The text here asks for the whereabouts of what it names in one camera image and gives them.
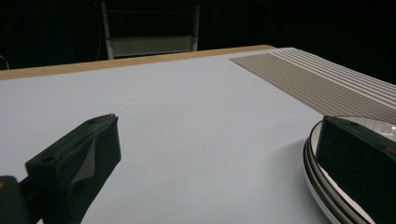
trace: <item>grooved surface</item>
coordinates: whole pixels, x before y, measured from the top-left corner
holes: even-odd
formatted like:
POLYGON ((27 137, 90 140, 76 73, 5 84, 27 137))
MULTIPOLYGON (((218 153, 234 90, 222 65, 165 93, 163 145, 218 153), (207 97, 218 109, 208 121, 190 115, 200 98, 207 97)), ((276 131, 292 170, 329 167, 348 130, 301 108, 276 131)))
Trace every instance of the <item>grooved surface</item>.
POLYGON ((233 58, 322 115, 396 123, 396 87, 298 49, 233 58))

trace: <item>dark background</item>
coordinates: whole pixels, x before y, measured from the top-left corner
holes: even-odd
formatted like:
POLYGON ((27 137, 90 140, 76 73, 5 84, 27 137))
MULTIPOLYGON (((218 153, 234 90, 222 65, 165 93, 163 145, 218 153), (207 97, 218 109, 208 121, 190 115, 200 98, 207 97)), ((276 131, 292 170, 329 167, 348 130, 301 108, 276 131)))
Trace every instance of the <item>dark background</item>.
MULTIPOLYGON (((130 35, 131 30, 136 35, 189 32, 186 27, 192 18, 179 11, 200 3, 198 50, 260 44, 295 47, 396 84, 396 13, 386 2, 136 2, 109 0, 107 5, 110 9, 172 8, 177 13, 165 18, 111 14, 112 36, 130 35)), ((101 13, 100 3, 90 0, 1 1, 0 55, 11 69, 105 60, 101 13)), ((0 69, 5 69, 1 59, 0 69)))

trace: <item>stacked metal plates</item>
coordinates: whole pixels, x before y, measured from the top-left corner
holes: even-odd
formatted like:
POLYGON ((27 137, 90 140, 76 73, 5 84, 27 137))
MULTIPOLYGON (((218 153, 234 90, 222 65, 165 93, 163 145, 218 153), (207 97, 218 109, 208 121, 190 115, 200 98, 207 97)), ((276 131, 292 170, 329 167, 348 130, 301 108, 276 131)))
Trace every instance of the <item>stacked metal plates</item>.
MULTIPOLYGON (((379 133, 396 142, 396 125, 380 120, 339 117, 379 133)), ((332 223, 375 223, 354 200, 337 186, 316 160, 322 122, 312 130, 304 145, 305 180, 318 205, 332 223)))

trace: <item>black plastic piece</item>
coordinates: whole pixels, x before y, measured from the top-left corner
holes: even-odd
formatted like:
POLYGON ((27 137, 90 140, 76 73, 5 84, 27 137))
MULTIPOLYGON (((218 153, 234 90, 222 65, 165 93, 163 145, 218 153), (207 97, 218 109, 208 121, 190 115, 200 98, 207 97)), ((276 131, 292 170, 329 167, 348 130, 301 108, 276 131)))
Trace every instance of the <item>black plastic piece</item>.
POLYGON ((85 121, 26 162, 28 177, 19 185, 1 177, 7 183, 0 188, 0 223, 13 211, 28 222, 9 223, 80 223, 120 161, 117 121, 115 115, 85 121))
POLYGON ((358 123, 324 117, 318 164, 377 223, 396 221, 396 143, 358 123))

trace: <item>white tabletop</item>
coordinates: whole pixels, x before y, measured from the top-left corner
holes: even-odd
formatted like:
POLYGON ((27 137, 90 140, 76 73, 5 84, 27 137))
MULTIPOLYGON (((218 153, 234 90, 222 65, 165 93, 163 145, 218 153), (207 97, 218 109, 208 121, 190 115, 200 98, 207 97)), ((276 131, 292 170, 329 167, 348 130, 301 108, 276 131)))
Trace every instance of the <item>white tabletop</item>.
POLYGON ((327 223, 303 167, 322 116, 229 60, 273 50, 0 81, 1 175, 114 113, 122 159, 83 223, 327 223))

